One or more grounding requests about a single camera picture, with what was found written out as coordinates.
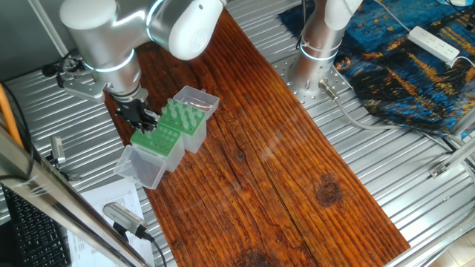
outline wood grain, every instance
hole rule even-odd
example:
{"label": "wood grain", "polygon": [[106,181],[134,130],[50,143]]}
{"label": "wood grain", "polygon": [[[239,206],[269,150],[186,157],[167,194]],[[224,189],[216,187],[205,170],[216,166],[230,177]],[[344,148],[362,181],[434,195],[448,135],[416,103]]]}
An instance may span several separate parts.
{"label": "wood grain", "polygon": [[179,266],[383,266],[409,248],[226,11],[198,59],[137,52],[154,110],[185,85],[220,98],[201,149],[146,191]]}

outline silver robot arm segment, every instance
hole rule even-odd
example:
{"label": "silver robot arm segment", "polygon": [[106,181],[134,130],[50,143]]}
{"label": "silver robot arm segment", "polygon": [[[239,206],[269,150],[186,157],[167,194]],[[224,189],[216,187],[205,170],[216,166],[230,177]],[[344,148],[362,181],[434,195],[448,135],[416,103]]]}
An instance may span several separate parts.
{"label": "silver robot arm segment", "polygon": [[302,31],[297,61],[289,69],[293,90],[309,90],[328,78],[348,22],[362,2],[315,0],[315,11]]}
{"label": "silver robot arm segment", "polygon": [[153,41],[178,59],[199,56],[211,39],[225,1],[66,0],[60,18],[69,30],[95,83],[65,82],[75,96],[103,102],[105,89],[117,102],[116,114],[142,132],[155,129],[148,92],[134,48]]}

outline black keyboard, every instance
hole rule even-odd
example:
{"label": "black keyboard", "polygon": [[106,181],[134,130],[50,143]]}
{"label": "black keyboard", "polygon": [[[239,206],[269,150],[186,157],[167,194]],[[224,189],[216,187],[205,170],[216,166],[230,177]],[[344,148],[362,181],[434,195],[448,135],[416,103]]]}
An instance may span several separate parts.
{"label": "black keyboard", "polygon": [[6,186],[2,189],[24,266],[69,266],[58,224]]}

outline clear plastic box lid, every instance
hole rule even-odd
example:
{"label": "clear plastic box lid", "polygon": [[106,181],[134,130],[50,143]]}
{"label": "clear plastic box lid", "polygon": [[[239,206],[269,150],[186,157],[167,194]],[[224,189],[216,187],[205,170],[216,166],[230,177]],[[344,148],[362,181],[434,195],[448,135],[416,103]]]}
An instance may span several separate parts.
{"label": "clear plastic box lid", "polygon": [[173,100],[180,101],[193,108],[201,109],[205,112],[206,119],[209,119],[220,104],[218,97],[205,93],[203,90],[194,89],[188,85],[173,96]]}
{"label": "clear plastic box lid", "polygon": [[125,147],[114,173],[132,178],[146,188],[155,189],[166,169],[166,161],[131,145]]}

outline aluminum slat surface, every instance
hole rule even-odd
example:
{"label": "aluminum slat surface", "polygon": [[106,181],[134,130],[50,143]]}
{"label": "aluminum slat surface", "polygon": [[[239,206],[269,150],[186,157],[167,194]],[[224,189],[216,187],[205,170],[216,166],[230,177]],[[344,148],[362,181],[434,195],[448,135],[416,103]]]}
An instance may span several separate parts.
{"label": "aluminum slat surface", "polygon": [[[297,39],[278,20],[277,14],[300,4],[300,0],[234,0],[227,6],[252,43],[273,64],[296,53]],[[35,146],[49,154],[49,136],[63,138],[67,162],[64,171],[78,173],[73,182],[78,191],[113,182],[112,172],[122,143],[104,105],[72,97],[40,72],[10,81],[25,108]],[[365,124],[380,124],[368,114],[349,88],[338,92],[350,114]],[[457,168],[430,178],[428,169],[448,155],[427,137],[409,130],[366,131],[353,126],[328,98],[307,107],[320,131],[363,182],[388,217],[414,246],[437,231],[456,225],[474,207],[472,176]],[[163,248],[170,266],[175,266],[165,237],[151,211],[143,188],[137,186],[144,217],[152,235]],[[9,219],[0,192],[0,223]],[[154,249],[156,264],[160,255]]]}
{"label": "aluminum slat surface", "polygon": [[[40,71],[9,81],[21,105],[33,143],[42,156],[50,153],[50,136],[62,137],[66,163],[61,171],[78,174],[79,181],[71,185],[79,192],[98,188],[122,179],[113,169],[122,155],[124,146],[103,104],[70,96],[56,85],[56,78],[44,77]],[[160,225],[141,186],[137,186],[140,205],[149,233],[163,250],[168,266],[176,263],[163,236]],[[10,219],[0,194],[0,224]],[[155,265],[161,266],[162,258],[152,246]]]}

